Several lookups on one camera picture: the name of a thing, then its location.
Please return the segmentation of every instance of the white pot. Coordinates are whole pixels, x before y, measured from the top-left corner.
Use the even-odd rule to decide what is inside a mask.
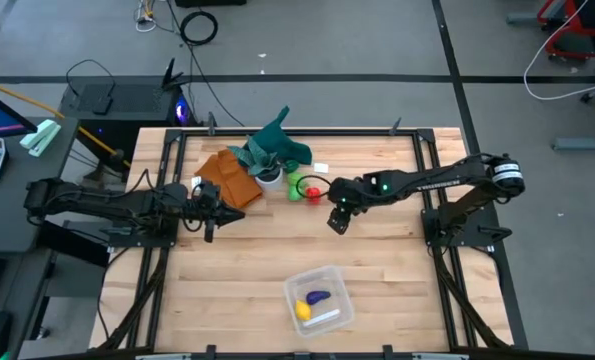
[[[263,181],[255,176],[255,181],[264,191],[275,191],[281,189],[281,181],[284,178],[284,169],[279,168],[279,176],[273,181]]]

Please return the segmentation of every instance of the yellow toy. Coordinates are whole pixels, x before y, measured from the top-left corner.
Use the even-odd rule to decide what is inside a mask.
[[[310,317],[312,316],[310,312],[310,306],[301,300],[297,300],[295,303],[295,315],[297,315],[299,320],[310,320]]]

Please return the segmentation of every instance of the potted plant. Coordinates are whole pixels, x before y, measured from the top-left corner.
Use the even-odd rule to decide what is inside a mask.
[[[247,145],[248,150],[239,146],[229,146],[228,149],[248,167],[248,174],[255,177],[264,191],[277,190],[284,174],[277,153],[269,154],[251,137],[248,137]]]

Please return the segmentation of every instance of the blue light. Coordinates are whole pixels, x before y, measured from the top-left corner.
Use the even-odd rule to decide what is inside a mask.
[[[183,96],[179,97],[177,100],[177,104],[175,105],[175,116],[181,125],[188,125],[188,113],[190,109],[188,108],[188,103]]]

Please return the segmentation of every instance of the green cloth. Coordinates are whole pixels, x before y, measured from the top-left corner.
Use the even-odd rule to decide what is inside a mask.
[[[289,111],[288,106],[284,107],[275,120],[253,135],[253,139],[266,152],[276,152],[283,161],[296,160],[300,164],[310,165],[313,162],[313,154],[308,145],[292,141],[281,129],[281,123]]]

